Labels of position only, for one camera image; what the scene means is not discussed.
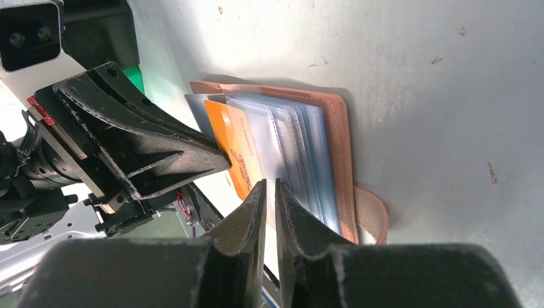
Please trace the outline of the orange credit card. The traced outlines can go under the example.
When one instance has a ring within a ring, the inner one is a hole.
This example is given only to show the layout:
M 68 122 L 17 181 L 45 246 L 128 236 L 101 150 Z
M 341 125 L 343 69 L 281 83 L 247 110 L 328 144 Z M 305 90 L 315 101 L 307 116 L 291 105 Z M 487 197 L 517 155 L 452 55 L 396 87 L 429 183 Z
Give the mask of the orange credit card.
M 245 199 L 257 182 L 266 181 L 266 223 L 274 227 L 275 161 L 271 157 L 278 148 L 270 117 L 239 99 L 227 103 L 205 99 L 204 107 L 219 147 L 232 162 L 229 174 L 238 197 Z

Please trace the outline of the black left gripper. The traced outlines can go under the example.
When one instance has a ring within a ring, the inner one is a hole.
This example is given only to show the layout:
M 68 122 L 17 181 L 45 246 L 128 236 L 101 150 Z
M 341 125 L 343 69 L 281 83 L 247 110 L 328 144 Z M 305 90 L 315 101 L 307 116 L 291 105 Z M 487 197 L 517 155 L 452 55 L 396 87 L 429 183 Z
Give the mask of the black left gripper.
M 178 197 L 178 188 L 231 167 L 205 134 L 147 98 L 115 62 L 36 91 L 24 137 L 1 139 L 1 242 L 59 224 L 84 184 L 98 232 L 125 234 Z

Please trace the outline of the tan leather card holder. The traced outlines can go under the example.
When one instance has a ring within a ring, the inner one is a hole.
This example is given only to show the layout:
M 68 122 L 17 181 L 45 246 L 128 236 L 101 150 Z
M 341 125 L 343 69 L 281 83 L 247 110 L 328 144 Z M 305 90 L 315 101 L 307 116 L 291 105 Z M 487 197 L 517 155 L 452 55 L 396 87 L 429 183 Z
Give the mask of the tan leather card holder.
M 263 85 L 192 81 L 185 96 L 199 129 L 214 137 L 204 100 L 239 99 L 271 119 L 275 161 L 273 178 L 292 188 L 298 201 L 326 226 L 359 243 L 367 230 L 377 244 L 387 241 L 388 215 L 381 200 L 353 183 L 346 103 L 324 92 Z

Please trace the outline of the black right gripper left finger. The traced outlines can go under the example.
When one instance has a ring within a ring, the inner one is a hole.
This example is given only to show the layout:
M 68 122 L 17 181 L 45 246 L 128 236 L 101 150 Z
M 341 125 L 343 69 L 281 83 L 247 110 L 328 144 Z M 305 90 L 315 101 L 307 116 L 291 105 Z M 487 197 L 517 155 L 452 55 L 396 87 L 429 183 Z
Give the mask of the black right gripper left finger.
M 46 253 L 18 307 L 260 307 L 265 180 L 201 237 L 74 239 Z

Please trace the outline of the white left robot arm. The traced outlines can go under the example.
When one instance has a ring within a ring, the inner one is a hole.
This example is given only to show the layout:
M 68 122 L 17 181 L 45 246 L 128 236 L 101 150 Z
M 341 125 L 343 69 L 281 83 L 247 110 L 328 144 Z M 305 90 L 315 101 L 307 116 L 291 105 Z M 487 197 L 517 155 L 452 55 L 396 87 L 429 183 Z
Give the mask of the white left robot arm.
M 230 167 L 144 94 L 127 1 L 1 2 L 1 294 L 70 239 L 115 237 Z

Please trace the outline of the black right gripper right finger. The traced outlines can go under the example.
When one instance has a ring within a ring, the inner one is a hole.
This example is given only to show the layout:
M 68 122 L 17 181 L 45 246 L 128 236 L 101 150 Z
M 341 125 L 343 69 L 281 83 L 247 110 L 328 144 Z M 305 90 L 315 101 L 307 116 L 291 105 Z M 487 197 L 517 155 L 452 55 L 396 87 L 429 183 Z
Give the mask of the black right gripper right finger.
M 498 261 L 474 244 L 359 246 L 275 183 L 282 307 L 519 307 Z

